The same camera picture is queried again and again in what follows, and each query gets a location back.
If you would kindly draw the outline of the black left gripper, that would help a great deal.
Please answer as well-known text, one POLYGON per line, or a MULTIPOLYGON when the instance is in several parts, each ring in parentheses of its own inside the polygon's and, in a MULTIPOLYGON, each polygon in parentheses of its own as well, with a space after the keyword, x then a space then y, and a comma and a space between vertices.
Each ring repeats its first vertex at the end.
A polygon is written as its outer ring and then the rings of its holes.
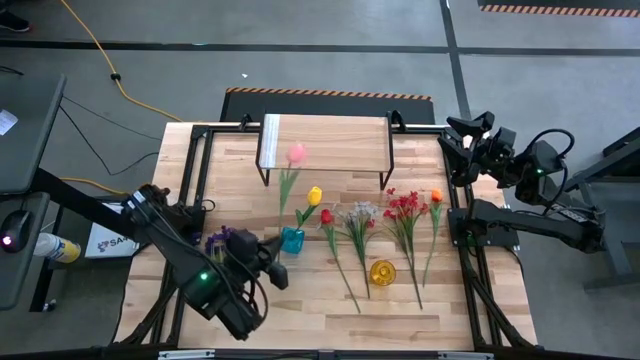
POLYGON ((280 235, 267 240, 246 230, 235 230, 226 240, 226 266, 240 275, 258 277, 260 272, 267 273, 270 283, 279 290, 289 286, 288 270, 277 260, 283 245, 280 235))

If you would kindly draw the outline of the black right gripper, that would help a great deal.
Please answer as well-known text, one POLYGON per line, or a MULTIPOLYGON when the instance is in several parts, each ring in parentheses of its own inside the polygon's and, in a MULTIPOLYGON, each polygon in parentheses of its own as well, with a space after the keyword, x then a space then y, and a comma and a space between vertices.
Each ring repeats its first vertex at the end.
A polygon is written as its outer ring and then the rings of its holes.
MULTIPOLYGON (((495 115, 486 111, 473 120, 448 117, 447 124, 460 136, 482 137, 494 124, 495 115)), ((472 165, 482 174, 498 175, 514 158, 516 133, 501 127, 496 134, 480 138, 472 146, 472 165)), ((456 141, 441 137, 438 143, 449 162, 451 182, 456 187, 464 187, 473 182, 471 152, 456 141)))

